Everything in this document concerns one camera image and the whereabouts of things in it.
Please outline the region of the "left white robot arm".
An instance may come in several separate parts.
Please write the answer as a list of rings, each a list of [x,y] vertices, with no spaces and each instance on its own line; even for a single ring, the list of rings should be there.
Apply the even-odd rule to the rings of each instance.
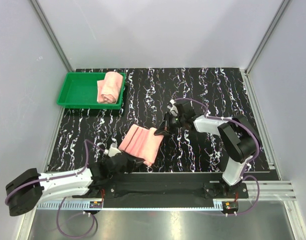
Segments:
[[[120,152],[71,171],[38,173],[36,168],[30,168],[5,186],[5,204],[9,215],[16,217],[46,201],[64,197],[95,198],[115,176],[132,173],[145,163],[143,158]]]

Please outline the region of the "pink towel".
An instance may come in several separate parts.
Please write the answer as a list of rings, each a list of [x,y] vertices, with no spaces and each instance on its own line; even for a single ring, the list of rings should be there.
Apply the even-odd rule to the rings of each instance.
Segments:
[[[107,72],[103,80],[97,81],[97,102],[116,104],[122,88],[123,76],[117,72]]]
[[[156,160],[160,144],[164,138],[162,135],[154,135],[156,130],[154,127],[146,129],[133,124],[118,149],[131,156],[143,159],[144,164],[150,167]]]

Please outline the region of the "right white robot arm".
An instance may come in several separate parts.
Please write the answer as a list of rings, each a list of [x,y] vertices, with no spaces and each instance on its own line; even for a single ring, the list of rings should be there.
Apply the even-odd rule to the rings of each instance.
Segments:
[[[235,196],[244,180],[247,165],[259,155],[262,144],[259,134],[243,115],[206,116],[195,113],[193,107],[183,103],[173,103],[168,109],[154,135],[169,136],[173,135],[175,130],[185,128],[197,133],[219,136],[229,159],[219,183],[204,187],[205,194],[212,199],[218,196]]]

